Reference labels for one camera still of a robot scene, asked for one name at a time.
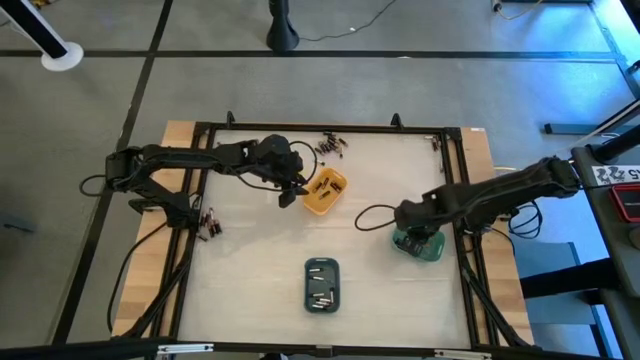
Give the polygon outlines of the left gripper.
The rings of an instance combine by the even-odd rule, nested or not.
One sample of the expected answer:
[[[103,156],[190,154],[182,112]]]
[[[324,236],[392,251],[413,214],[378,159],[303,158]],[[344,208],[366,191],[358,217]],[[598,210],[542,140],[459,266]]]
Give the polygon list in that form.
[[[304,169],[300,168],[299,153],[292,149],[291,151],[292,154],[288,159],[279,161],[269,156],[267,145],[244,144],[241,147],[244,172],[283,188],[278,196],[278,206],[282,209],[291,205],[298,196],[309,194],[304,187],[297,187],[300,183],[306,183],[307,178],[304,176]]]

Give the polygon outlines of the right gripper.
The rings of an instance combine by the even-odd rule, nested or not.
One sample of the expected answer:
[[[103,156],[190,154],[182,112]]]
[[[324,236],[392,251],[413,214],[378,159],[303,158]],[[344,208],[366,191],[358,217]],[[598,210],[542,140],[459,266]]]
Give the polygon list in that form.
[[[403,232],[422,232],[431,236],[440,229],[436,217],[440,214],[441,206],[438,200],[427,198],[422,202],[403,200],[394,210],[396,227]],[[428,252],[427,237],[412,237],[399,235],[395,238],[396,247],[414,256],[425,256]]]

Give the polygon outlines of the mint green plastic bin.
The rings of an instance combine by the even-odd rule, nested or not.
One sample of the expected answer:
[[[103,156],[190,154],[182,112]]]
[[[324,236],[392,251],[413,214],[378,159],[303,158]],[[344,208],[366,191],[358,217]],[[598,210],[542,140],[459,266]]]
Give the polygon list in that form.
[[[428,238],[428,252],[426,253],[425,256],[414,256],[412,254],[412,250],[410,253],[405,253],[404,251],[399,250],[396,245],[395,245],[395,238],[399,235],[408,235],[409,238],[411,239],[412,237],[427,237]],[[441,255],[444,251],[444,246],[445,246],[445,242],[446,242],[446,238],[444,236],[444,234],[440,231],[435,232],[433,235],[431,236],[426,236],[424,233],[422,232],[403,232],[401,230],[399,230],[398,228],[394,229],[393,235],[392,235],[392,245],[394,246],[394,248],[410,257],[413,257],[415,259],[418,259],[420,261],[425,261],[425,262],[436,262],[441,258]]]

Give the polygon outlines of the yellow plastic bin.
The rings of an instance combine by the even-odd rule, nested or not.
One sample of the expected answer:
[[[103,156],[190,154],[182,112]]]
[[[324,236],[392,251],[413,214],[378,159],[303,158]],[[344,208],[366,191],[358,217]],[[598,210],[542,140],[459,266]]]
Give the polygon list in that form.
[[[313,188],[317,185],[317,183],[323,183],[324,179],[327,177],[329,178],[329,182],[326,188],[321,188],[316,193],[312,193]],[[337,193],[330,186],[330,183],[332,181],[338,183],[343,188],[341,193]],[[309,194],[303,197],[303,204],[312,213],[319,216],[325,215],[336,204],[338,199],[345,193],[347,187],[348,180],[344,175],[333,168],[324,168],[317,175],[315,175],[312,178],[311,182],[306,186],[306,190],[309,191]],[[330,195],[324,199],[319,200],[319,196],[323,192],[328,190],[331,191]]]

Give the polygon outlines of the dark teal plastic bin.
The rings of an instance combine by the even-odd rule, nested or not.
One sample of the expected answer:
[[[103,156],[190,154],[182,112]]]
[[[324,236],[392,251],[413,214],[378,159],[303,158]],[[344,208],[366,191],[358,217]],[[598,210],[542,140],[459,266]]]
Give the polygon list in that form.
[[[320,273],[309,273],[310,269],[322,269]],[[325,281],[312,280],[313,276],[323,277]],[[341,285],[340,285],[340,267],[339,263],[333,258],[310,258],[304,264],[304,307],[309,313],[330,314],[339,310],[341,305]],[[324,308],[313,308],[311,305],[316,304],[321,298],[329,299],[330,289],[334,288],[334,304],[328,302],[323,305]],[[311,294],[324,293],[325,296],[314,298]]]

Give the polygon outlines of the black stand foot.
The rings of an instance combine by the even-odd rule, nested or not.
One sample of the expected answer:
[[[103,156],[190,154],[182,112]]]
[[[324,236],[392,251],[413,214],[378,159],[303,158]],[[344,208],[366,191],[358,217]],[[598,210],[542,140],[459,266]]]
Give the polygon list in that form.
[[[300,38],[289,18],[289,0],[268,0],[268,7],[272,21],[266,36],[267,46],[274,52],[294,50]]]

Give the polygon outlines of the black desk foot bar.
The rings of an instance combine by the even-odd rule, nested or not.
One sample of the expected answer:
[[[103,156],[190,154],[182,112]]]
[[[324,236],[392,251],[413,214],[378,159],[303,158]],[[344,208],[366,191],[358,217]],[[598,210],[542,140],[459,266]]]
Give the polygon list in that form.
[[[591,133],[613,133],[640,116],[640,99],[636,99],[614,113],[610,118],[597,125],[547,123],[543,126],[545,134],[588,135]]]

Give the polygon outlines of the grey side table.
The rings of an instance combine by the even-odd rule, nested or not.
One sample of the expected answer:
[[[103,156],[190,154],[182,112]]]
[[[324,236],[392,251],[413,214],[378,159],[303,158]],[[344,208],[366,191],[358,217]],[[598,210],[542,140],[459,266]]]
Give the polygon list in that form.
[[[527,298],[595,292],[609,314],[623,357],[640,360],[640,223],[620,218],[610,195],[614,185],[598,186],[591,170],[592,166],[640,165],[640,149],[624,155],[607,145],[589,145],[571,153],[609,257],[525,277],[522,290]]]

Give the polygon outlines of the white printed label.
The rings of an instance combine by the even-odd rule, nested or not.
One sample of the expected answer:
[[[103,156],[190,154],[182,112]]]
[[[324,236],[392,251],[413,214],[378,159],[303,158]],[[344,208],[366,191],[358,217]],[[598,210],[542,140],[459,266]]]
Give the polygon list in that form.
[[[640,182],[640,165],[592,166],[591,170],[598,186]]]

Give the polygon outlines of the red black device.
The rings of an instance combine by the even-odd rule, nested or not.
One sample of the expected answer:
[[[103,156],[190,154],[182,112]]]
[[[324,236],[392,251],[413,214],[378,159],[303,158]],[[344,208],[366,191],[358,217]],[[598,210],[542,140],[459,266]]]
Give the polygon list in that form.
[[[640,185],[614,185],[610,195],[622,220],[627,223],[640,223]]]

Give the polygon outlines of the white lamp base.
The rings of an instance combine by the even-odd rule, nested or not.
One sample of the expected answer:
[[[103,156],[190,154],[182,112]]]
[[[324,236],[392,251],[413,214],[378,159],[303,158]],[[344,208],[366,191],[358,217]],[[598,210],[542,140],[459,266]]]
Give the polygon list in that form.
[[[45,69],[63,72],[82,61],[83,48],[65,41],[29,0],[0,0],[0,11],[40,50]]]

